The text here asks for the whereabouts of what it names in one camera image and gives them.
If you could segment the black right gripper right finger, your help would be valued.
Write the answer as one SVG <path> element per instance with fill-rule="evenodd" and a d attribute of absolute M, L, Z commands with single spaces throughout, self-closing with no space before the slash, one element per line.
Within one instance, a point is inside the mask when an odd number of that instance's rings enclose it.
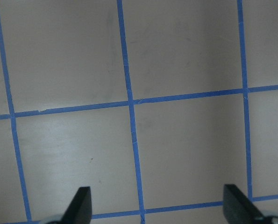
<path fill-rule="evenodd" d="M 265 216 L 235 184 L 223 187 L 223 215 L 228 224 L 264 224 Z"/>

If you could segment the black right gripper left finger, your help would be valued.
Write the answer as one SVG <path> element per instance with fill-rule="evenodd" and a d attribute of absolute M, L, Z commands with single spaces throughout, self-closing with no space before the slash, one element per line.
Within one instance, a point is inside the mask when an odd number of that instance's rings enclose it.
<path fill-rule="evenodd" d="M 60 219 L 61 224 L 89 224 L 92 219 L 90 187 L 80 187 Z"/>

